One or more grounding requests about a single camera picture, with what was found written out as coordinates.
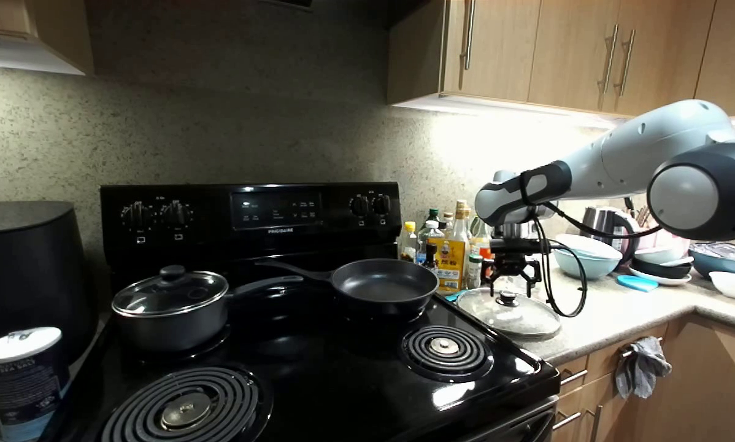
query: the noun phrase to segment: digital display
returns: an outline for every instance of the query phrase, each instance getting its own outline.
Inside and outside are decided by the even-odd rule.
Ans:
[[[244,192],[231,196],[232,225],[237,229],[316,223],[321,214],[317,192]]]

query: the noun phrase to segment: kitchen countertop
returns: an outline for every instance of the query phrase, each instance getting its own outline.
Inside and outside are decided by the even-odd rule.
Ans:
[[[684,314],[735,327],[735,299],[724,297],[703,277],[693,272],[692,281],[679,287],[659,286],[648,293],[618,285],[617,274],[589,281],[583,311],[575,318],[561,318],[561,330],[550,339],[517,338],[524,349],[559,365],[648,330]],[[572,311],[580,299],[580,280],[552,269],[553,294],[559,308]],[[537,299],[544,296],[535,294]]]

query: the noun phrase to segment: black electric stove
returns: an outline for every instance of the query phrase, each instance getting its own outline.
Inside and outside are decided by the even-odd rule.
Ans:
[[[104,187],[101,201],[115,289],[170,263],[239,285],[284,274],[253,266],[268,255],[393,257],[401,224],[396,184]],[[443,298],[415,318],[348,317],[330,286],[297,282],[231,301],[187,352],[138,351],[110,321],[40,440],[548,440],[558,389],[552,366]]]

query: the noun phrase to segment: dish towel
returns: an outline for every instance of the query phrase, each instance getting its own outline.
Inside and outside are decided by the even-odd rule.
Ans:
[[[632,354],[621,358],[615,369],[615,388],[623,399],[635,394],[647,399],[654,391],[656,378],[670,374],[673,367],[664,358],[662,346],[654,336],[646,336],[629,346]]]

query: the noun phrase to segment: white container lid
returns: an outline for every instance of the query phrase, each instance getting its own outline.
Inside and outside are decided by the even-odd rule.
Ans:
[[[56,344],[62,331],[56,327],[37,327],[8,333],[0,338],[0,363],[36,355]]]

